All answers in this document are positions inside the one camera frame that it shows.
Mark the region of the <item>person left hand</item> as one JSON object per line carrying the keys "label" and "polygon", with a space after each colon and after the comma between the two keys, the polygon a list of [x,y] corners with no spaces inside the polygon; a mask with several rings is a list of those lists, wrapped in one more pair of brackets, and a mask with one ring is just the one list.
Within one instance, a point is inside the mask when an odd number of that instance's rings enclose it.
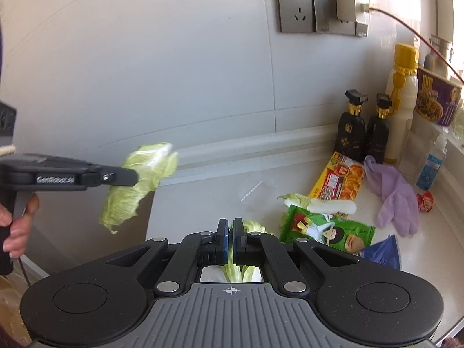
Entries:
{"label": "person left hand", "polygon": [[8,253],[10,258],[19,258],[25,253],[33,218],[38,209],[39,198],[36,195],[29,199],[23,216],[16,220],[13,220],[12,214],[1,205],[1,227],[10,227],[10,235],[3,243],[3,251]]}

